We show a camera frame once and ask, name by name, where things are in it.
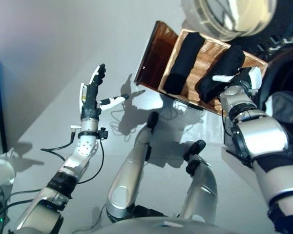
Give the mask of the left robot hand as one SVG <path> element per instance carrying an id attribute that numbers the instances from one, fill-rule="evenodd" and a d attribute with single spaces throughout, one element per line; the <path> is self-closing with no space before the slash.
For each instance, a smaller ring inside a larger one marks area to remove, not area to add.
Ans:
<path id="1" fill-rule="evenodd" d="M 92 73 L 89 83 L 81 83 L 79 94 L 80 119 L 92 118 L 98 120 L 102 111 L 111 109 L 129 99 L 128 94 L 122 94 L 97 101 L 99 86 L 103 82 L 105 72 L 105 64 L 100 64 Z"/>

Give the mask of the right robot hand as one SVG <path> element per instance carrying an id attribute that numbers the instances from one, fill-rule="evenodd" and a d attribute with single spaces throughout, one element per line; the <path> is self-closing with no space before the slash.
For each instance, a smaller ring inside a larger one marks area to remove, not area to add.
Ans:
<path id="1" fill-rule="evenodd" d="M 232 76 L 214 75 L 213 81 L 226 83 L 227 87 L 241 86 L 247 94 L 257 93 L 262 85 L 262 74 L 259 67 L 239 68 Z"/>

